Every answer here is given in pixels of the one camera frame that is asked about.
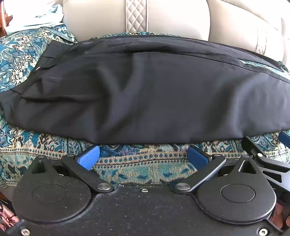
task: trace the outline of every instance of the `folded black garment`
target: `folded black garment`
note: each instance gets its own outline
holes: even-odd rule
[[[196,143],[290,129],[290,84],[262,55],[165,36],[53,41],[0,93],[8,123],[96,144]]]

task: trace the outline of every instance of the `beige leather headboard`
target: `beige leather headboard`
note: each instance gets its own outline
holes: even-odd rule
[[[290,67],[287,0],[64,0],[63,8],[63,22],[79,41],[167,33],[245,48]]]

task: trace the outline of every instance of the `silver screw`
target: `silver screw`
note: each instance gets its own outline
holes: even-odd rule
[[[97,188],[99,190],[109,190],[111,188],[111,185],[108,183],[100,183],[98,184]]]
[[[268,230],[266,228],[260,229],[259,230],[259,235],[260,236],[266,236],[268,234]]]
[[[189,190],[190,189],[190,185],[187,184],[187,183],[178,183],[177,185],[175,185],[175,187],[178,190],[181,190],[181,191],[185,191],[185,190]]]
[[[142,193],[148,193],[148,191],[149,191],[149,190],[148,190],[147,188],[141,188],[141,192],[142,192]]]
[[[21,232],[21,234],[23,236],[29,236],[30,235],[30,231],[28,229],[22,229],[20,232]]]

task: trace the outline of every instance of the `patterned bedspread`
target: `patterned bedspread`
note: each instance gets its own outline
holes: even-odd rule
[[[0,92],[27,79],[51,40],[67,44],[76,42],[65,25],[27,30],[0,38]],[[287,71],[277,73],[283,73],[290,79]],[[290,162],[290,149],[278,141],[277,133],[256,136],[253,140],[262,147],[269,158]],[[11,126],[7,124],[4,113],[0,110],[0,185],[16,185],[38,154],[60,159],[67,153],[78,154],[90,145],[84,141],[34,133]],[[100,145],[101,155],[94,170],[112,184],[165,183],[186,178],[196,171],[186,157],[189,145]],[[195,145],[209,154],[221,153],[231,159],[245,154],[240,140],[203,142]]]

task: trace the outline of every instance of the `blue paisley fabric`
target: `blue paisley fabric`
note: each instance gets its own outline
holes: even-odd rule
[[[158,33],[123,33],[119,35],[159,35]],[[29,76],[51,40],[71,44],[76,39],[65,25],[27,30],[0,38],[0,92],[8,90]],[[268,157],[290,163],[290,149],[278,141],[278,133],[253,137]],[[39,134],[7,124],[0,111],[0,186],[16,185],[36,155],[60,159],[67,153],[78,154],[91,143],[65,137]],[[93,167],[104,180],[112,183],[167,183],[186,178],[196,169],[186,157],[190,144],[100,145],[100,159]],[[241,140],[224,140],[195,144],[203,151],[221,153],[237,159],[245,152]]]

